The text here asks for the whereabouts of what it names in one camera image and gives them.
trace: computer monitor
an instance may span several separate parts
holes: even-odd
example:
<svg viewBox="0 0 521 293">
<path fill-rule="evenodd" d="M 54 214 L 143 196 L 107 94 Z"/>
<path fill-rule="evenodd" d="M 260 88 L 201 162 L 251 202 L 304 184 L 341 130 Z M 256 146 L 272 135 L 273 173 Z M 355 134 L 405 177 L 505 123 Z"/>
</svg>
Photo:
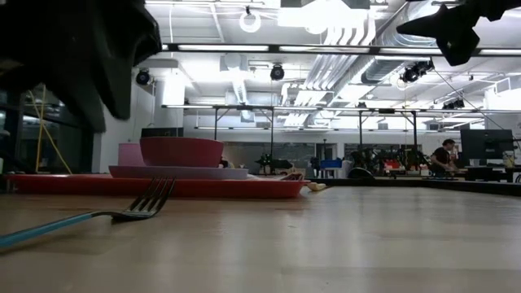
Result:
<svg viewBox="0 0 521 293">
<path fill-rule="evenodd" d="M 462 129 L 460 133 L 466 160 L 503 159 L 505 151 L 514 150 L 511 129 Z"/>
</svg>

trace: fork tines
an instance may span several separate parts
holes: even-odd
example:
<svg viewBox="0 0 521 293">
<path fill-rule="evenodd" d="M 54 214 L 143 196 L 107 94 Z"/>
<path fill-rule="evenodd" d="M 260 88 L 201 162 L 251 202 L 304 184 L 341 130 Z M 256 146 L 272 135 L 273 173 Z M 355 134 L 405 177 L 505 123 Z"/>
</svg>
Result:
<svg viewBox="0 0 521 293">
<path fill-rule="evenodd" d="M 169 177 L 152 178 L 147 190 L 130 204 L 126 212 L 158 212 L 172 193 L 174 182 L 175 179 Z"/>
</svg>

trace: yellow cable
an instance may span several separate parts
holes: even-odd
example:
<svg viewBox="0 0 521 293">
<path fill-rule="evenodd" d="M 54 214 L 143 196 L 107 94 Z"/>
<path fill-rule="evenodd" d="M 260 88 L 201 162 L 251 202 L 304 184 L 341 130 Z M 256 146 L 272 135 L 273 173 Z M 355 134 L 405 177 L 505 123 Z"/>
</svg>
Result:
<svg viewBox="0 0 521 293">
<path fill-rule="evenodd" d="M 42 96 L 42 109 L 40 110 L 40 117 L 43 117 L 43 109 L 46 101 L 46 86 L 43 86 L 43 96 Z M 36 173 L 38 173 L 38 169 L 40 167 L 40 154 L 42 152 L 42 134 L 43 134 L 43 123 L 40 120 L 40 133 L 38 134 L 38 147 L 36 153 Z"/>
<path fill-rule="evenodd" d="M 31 99 L 33 100 L 34 109 L 36 110 L 36 114 L 38 115 L 38 119 L 40 120 L 40 124 L 43 125 L 42 126 L 43 130 L 45 130 L 46 133 L 47 133 L 47 137 L 50 140 L 50 144 L 52 144 L 53 148 L 56 151 L 56 154 L 58 154 L 59 159 L 62 161 L 62 164 L 67 169 L 68 173 L 72 174 L 71 169 L 68 167 L 67 163 L 65 163 L 65 160 L 63 159 L 62 154 L 59 152 L 58 147 L 56 146 L 55 142 L 52 140 L 52 136 L 50 135 L 49 130 L 47 130 L 47 127 L 43 124 L 43 117 L 40 116 L 40 113 L 38 112 L 38 107 L 36 107 L 36 100 L 34 99 L 33 92 L 29 91 L 29 95 L 31 96 Z"/>
</svg>

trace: man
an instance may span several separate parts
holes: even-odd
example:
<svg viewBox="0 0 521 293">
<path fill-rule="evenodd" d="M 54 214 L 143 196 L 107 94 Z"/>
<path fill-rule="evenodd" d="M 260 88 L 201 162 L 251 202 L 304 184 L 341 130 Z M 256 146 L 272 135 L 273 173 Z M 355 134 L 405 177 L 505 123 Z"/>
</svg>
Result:
<svg viewBox="0 0 521 293">
<path fill-rule="evenodd" d="M 431 171 L 435 177 L 443 177 L 447 172 L 458 170 L 450 159 L 450 151 L 453 150 L 455 143 L 452 139 L 445 139 L 443 146 L 436 149 L 431 155 Z"/>
</svg>

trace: pink plate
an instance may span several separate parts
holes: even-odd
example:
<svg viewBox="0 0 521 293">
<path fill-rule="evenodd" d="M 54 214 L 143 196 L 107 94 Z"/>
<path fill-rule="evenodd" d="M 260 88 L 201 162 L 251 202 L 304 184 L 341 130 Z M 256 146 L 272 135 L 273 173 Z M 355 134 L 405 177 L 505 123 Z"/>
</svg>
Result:
<svg viewBox="0 0 521 293">
<path fill-rule="evenodd" d="M 175 177 L 199 180 L 245 180 L 247 178 L 247 169 L 241 168 L 109 166 L 108 169 L 114 178 Z"/>
</svg>

